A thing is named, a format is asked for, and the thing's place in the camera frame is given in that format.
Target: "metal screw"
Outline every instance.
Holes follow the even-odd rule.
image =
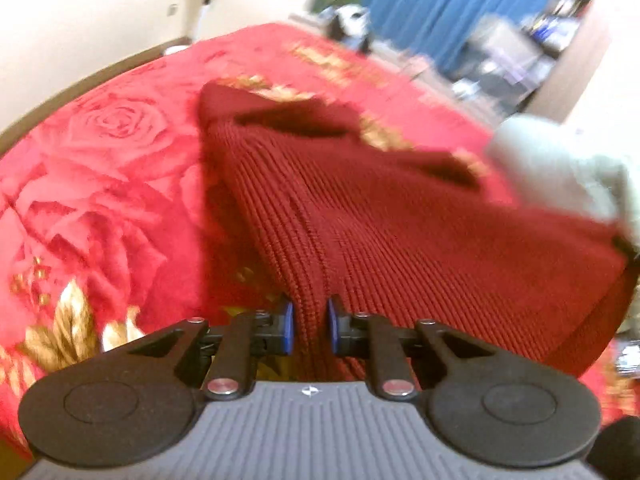
[[[393,397],[406,397],[415,391],[415,386],[409,381],[391,379],[382,385],[382,390]]]
[[[212,394],[231,395],[238,391],[238,381],[229,378],[213,379],[207,384],[207,390]]]

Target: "gold leaf pattern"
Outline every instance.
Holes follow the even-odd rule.
[[[9,370],[7,378],[9,380],[11,391],[16,397],[20,397],[22,395],[22,389],[20,387],[20,374],[18,373],[18,370],[15,366],[12,367],[11,370]]]
[[[76,280],[60,294],[51,329],[27,328],[18,349],[46,372],[79,363],[97,352],[94,314]]]
[[[412,148],[412,144],[402,138],[400,131],[384,127],[369,114],[360,117],[360,137],[369,146],[384,152]]]
[[[0,384],[8,384],[19,399],[36,381],[32,363],[24,356],[12,356],[0,346]]]
[[[239,88],[241,90],[258,91],[269,89],[273,85],[269,83],[261,75],[239,75],[237,77],[222,77],[216,80],[219,85],[229,86],[231,88]]]
[[[336,50],[342,49],[339,45],[336,45],[335,48]],[[291,45],[289,52],[307,63],[319,66],[321,75],[327,81],[336,83],[338,86],[346,87],[354,79],[364,79],[369,83],[373,83],[377,88],[382,88],[386,85],[384,76],[376,73],[372,66],[365,67],[346,61],[338,56],[336,52],[322,54],[312,46],[303,46],[299,43]]]
[[[124,323],[118,321],[107,323],[104,330],[102,330],[102,349],[105,352],[122,346],[125,343],[140,339],[145,335],[145,333],[136,326],[136,318],[139,313],[140,308],[132,306],[127,309],[127,317]]]
[[[38,295],[38,304],[40,306],[45,306],[48,305],[51,302],[51,295],[50,294],[39,294]]]
[[[469,171],[476,177],[481,178],[491,173],[489,167],[478,158],[475,153],[468,152],[464,148],[458,148],[452,153],[453,157],[465,164]]]
[[[280,85],[275,85],[271,88],[257,90],[257,91],[254,91],[254,93],[279,103],[287,103],[292,101],[306,101],[315,96],[315,94],[311,92],[298,92],[293,88],[288,88],[286,86],[280,86]]]

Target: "black circular pad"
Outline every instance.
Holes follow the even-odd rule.
[[[191,391],[162,360],[94,358],[44,377],[24,395],[20,426],[38,454],[80,468],[140,462],[180,440]]]
[[[506,352],[460,360],[432,391],[428,417],[462,453],[505,468],[581,458],[600,428],[585,386]]]

